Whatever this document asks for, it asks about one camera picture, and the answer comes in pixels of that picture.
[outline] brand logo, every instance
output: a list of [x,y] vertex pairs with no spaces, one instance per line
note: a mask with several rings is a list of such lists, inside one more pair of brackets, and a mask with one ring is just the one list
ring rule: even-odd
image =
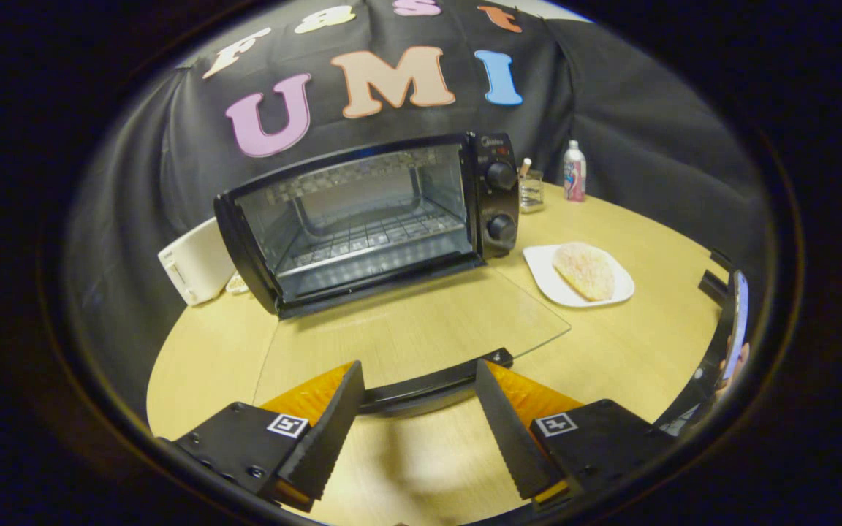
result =
[[480,144],[485,147],[489,146],[502,146],[502,139],[491,139],[490,137],[483,137],[480,140]]

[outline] white plate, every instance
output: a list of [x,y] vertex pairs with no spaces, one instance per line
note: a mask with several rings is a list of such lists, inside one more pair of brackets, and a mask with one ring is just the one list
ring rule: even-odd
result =
[[581,296],[571,287],[561,274],[554,269],[551,264],[551,259],[554,257],[555,251],[558,250],[559,244],[544,245],[544,246],[529,246],[522,250],[525,261],[528,262],[528,267],[531,269],[531,275],[535,278],[535,283],[538,283],[538,289],[541,289],[548,296],[549,300],[554,303],[565,305],[568,307],[596,307],[599,305],[609,305],[610,303],[625,302],[632,294],[635,294],[635,282],[629,273],[619,265],[619,262],[612,257],[611,253],[606,252],[606,257],[609,259],[609,264],[612,267],[612,276],[615,279],[615,288],[612,291],[611,300],[601,300],[601,302],[591,302],[585,297]]

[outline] oven door handle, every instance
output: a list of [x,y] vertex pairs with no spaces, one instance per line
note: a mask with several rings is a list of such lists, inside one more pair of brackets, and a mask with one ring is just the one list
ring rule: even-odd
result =
[[366,389],[360,415],[416,416],[462,402],[474,393],[477,363],[485,359],[508,369],[512,355],[500,347],[470,362],[387,386]]

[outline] white toaster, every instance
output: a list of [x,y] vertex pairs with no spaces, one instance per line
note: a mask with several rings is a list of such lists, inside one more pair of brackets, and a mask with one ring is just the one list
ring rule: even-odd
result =
[[215,217],[164,247],[158,259],[188,305],[219,296],[236,272]]

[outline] oven knob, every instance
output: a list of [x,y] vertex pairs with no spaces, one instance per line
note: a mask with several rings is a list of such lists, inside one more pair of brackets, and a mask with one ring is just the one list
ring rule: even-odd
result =
[[490,188],[512,190],[517,179],[515,170],[506,163],[489,164],[488,169],[485,170],[485,182],[489,183]]
[[515,240],[515,221],[508,214],[493,217],[485,224],[485,229],[495,242],[507,244]]

